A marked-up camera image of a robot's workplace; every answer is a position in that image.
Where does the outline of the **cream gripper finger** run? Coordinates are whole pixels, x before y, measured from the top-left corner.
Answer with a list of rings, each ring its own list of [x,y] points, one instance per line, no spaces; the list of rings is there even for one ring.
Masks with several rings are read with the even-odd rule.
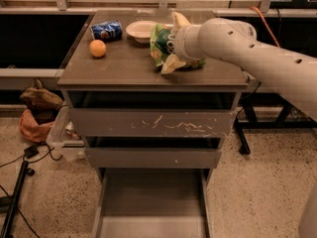
[[[190,22],[181,13],[172,12],[171,18],[173,21],[173,29],[175,31],[179,31],[182,27],[186,27],[190,25]]]
[[[169,74],[185,65],[185,61],[180,60],[177,55],[171,54],[166,58],[160,72],[162,74]]]

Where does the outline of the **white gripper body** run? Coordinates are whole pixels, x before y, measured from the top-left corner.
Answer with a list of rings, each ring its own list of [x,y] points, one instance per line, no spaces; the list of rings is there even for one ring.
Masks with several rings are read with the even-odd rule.
[[[199,26],[182,27],[174,39],[174,52],[180,60],[191,61],[203,58],[198,42]]]

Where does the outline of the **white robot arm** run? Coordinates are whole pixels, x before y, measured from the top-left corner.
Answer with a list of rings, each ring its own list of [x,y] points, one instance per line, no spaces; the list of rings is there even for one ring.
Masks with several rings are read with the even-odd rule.
[[[305,115],[317,120],[317,60],[303,54],[257,41],[247,33],[246,23],[213,18],[200,26],[176,26],[174,53],[167,57],[161,72],[169,74],[188,62],[214,59],[234,64],[290,102]],[[243,214],[234,223],[224,217],[224,238],[289,238],[290,211],[274,203],[281,187],[271,180],[254,178],[254,189],[264,187],[256,199],[257,210],[250,216],[255,226],[243,230]]]

